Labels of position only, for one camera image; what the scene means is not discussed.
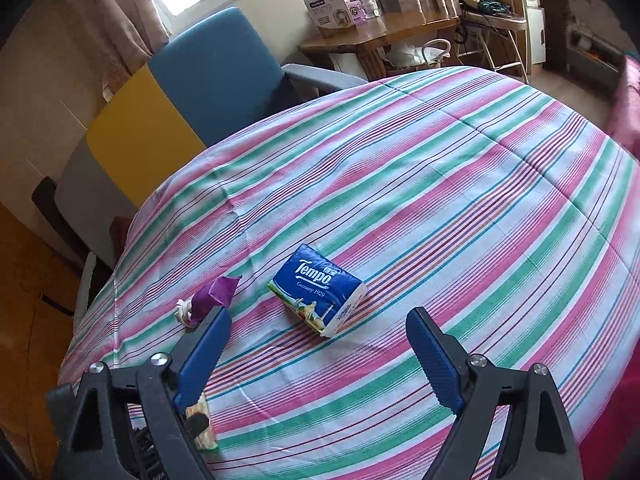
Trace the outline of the white hair scrunchie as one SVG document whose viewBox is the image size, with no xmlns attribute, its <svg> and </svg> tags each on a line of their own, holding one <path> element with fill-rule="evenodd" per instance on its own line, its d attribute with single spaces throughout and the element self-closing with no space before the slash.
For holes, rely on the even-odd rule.
<svg viewBox="0 0 640 480">
<path fill-rule="evenodd" d="M 175 306 L 175 318 L 179 324 L 190 330 L 192 322 L 192 298 L 179 299 Z"/>
</svg>

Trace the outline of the wooden shelf unit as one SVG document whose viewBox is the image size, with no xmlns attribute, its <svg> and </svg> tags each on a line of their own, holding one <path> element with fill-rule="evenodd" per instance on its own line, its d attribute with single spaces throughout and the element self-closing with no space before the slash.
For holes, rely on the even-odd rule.
<svg viewBox="0 0 640 480">
<path fill-rule="evenodd" d="M 547 58 L 546 17 L 539 0 L 459 0 L 454 55 L 522 81 Z"/>
</svg>

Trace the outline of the white cardboard box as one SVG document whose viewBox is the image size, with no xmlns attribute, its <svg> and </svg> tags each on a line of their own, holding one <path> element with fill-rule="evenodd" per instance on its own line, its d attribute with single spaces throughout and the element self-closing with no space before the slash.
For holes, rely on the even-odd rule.
<svg viewBox="0 0 640 480">
<path fill-rule="evenodd" d="M 345 0 L 304 0 L 308 13 L 324 38 L 355 28 Z"/>
</svg>

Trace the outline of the wooden desk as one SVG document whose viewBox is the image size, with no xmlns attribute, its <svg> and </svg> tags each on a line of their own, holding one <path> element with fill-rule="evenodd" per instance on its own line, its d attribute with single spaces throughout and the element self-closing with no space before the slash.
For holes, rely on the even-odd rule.
<svg viewBox="0 0 640 480">
<path fill-rule="evenodd" d="M 320 67 L 326 67 L 330 54 L 356 55 L 368 81 L 387 77 L 378 49 L 389 47 L 411 37 L 455 28 L 460 18 L 448 18 L 442 12 L 385 13 L 354 28 L 341 29 L 329 37 L 317 36 L 298 46 L 300 53 Z"/>
</svg>

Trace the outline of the blue Tempo tissue pack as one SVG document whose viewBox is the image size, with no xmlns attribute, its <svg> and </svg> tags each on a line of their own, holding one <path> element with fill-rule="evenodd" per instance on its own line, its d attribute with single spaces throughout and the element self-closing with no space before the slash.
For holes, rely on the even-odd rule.
<svg viewBox="0 0 640 480">
<path fill-rule="evenodd" d="M 323 338 L 333 338 L 368 293 L 360 278 L 306 244 L 283 263 L 268 287 Z"/>
</svg>

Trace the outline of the purple snack wrapper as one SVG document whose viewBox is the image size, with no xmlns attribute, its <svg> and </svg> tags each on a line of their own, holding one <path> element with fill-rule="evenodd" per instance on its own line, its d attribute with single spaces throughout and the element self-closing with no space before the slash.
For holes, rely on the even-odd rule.
<svg viewBox="0 0 640 480">
<path fill-rule="evenodd" d="M 213 307 L 228 309 L 240 279 L 239 276 L 218 276 L 205 284 L 191 299 L 191 325 L 200 324 Z"/>
</svg>

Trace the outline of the beige curtain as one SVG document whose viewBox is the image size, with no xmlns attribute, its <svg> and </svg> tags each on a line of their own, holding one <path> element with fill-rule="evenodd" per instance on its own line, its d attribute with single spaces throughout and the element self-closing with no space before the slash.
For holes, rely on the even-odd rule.
<svg viewBox="0 0 640 480">
<path fill-rule="evenodd" d="M 130 73 L 169 41 L 153 0 L 98 0 L 103 27 Z"/>
</svg>

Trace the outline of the striped bed sheet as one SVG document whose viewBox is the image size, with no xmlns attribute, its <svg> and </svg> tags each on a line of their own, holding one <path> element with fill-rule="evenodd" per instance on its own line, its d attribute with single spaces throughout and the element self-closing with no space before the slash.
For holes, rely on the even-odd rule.
<svg viewBox="0 0 640 480">
<path fill-rule="evenodd" d="M 301 244 L 367 284 L 333 338 L 268 287 Z M 548 366 L 574 434 L 639 339 L 639 165 L 571 108 L 472 67 L 332 94 L 209 148 L 145 202 L 60 370 L 171 348 L 239 276 L 206 399 L 219 479 L 419 479 L 454 420 L 405 333 L 424 307 L 496 365 Z"/>
</svg>

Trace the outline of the green cracker snack packet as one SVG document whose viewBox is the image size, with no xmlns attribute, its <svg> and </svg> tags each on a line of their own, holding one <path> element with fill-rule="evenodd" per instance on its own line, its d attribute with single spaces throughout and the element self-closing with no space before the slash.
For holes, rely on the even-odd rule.
<svg viewBox="0 0 640 480">
<path fill-rule="evenodd" d="M 188 406 L 184 412 L 186 415 L 186 431 L 193 439 L 196 448 L 200 451 L 216 451 L 218 441 L 212 423 L 205 393 L 202 392 L 198 402 Z"/>
</svg>

